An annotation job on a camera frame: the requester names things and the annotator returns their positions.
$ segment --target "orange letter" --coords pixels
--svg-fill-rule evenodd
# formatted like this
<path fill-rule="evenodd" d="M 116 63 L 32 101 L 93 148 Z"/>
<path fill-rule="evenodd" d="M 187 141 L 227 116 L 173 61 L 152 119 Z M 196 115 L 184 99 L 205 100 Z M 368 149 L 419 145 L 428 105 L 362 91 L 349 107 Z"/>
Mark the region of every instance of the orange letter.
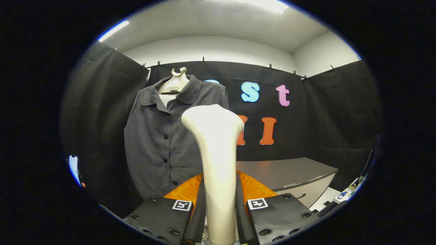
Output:
<path fill-rule="evenodd" d="M 274 124 L 277 122 L 277 120 L 273 117 L 264 117 L 262 118 L 263 122 L 263 138 L 260 141 L 261 145 L 267 146 L 274 144 L 273 140 L 273 130 L 274 130 Z"/>
<path fill-rule="evenodd" d="M 246 116 L 243 116 L 243 115 L 238 115 L 238 116 L 239 116 L 239 118 L 244 122 L 244 126 L 245 126 L 245 122 L 247 121 L 248 118 L 247 118 Z M 245 145 L 245 140 L 244 140 L 244 131 L 242 131 L 241 134 L 239 135 L 237 145 L 238 145 L 238 146 L 243 146 L 243 145 Z"/>

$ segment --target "white wall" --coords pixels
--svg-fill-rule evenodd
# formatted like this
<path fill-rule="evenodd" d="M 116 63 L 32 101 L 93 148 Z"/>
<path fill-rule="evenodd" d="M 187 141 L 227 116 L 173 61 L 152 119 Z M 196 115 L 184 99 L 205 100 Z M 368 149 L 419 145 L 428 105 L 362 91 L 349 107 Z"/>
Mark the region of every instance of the white wall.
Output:
<path fill-rule="evenodd" d="M 213 36 L 178 37 L 160 40 L 123 52 L 134 61 L 146 66 L 183 62 L 228 61 L 261 65 L 293 72 L 297 70 L 294 58 L 288 52 L 252 41 Z"/>
<path fill-rule="evenodd" d="M 335 33 L 328 31 L 311 40 L 293 54 L 298 75 L 307 77 L 358 61 L 356 52 Z"/>

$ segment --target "smartphone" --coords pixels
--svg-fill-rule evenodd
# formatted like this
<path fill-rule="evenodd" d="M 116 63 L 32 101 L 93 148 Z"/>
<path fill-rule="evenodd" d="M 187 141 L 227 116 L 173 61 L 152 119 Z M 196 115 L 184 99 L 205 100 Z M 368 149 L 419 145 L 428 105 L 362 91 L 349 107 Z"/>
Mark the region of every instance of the smartphone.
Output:
<path fill-rule="evenodd" d="M 75 155 L 70 155 L 68 158 L 68 162 L 70 165 L 71 174 L 76 179 L 79 186 L 82 187 L 82 183 L 80 180 L 80 173 L 79 173 L 79 158 Z"/>

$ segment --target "white ceiling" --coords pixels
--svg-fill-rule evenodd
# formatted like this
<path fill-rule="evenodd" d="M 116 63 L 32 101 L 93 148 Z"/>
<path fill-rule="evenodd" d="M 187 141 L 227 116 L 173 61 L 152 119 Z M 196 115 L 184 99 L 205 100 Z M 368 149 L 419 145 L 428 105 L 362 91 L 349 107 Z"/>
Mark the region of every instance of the white ceiling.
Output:
<path fill-rule="evenodd" d="M 295 52 L 329 31 L 289 7 L 283 14 L 229 0 L 167 0 L 128 17 L 129 24 L 103 42 L 118 51 L 175 37 L 222 36 Z"/>

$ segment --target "phone screen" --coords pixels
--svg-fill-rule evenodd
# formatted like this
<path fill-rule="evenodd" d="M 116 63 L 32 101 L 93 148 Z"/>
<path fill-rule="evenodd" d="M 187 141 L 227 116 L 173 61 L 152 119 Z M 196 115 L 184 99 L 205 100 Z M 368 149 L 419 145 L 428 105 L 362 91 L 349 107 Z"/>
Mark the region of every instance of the phone screen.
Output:
<path fill-rule="evenodd" d="M 70 155 L 68 161 L 69 161 L 69 163 L 70 163 L 70 171 L 71 171 L 71 174 L 72 174 L 73 177 L 76 179 L 76 181 L 77 181 L 77 183 L 79 184 L 79 186 L 82 187 L 82 184 L 80 183 L 80 180 L 79 180 L 78 157 L 77 157 L 77 156 Z"/>

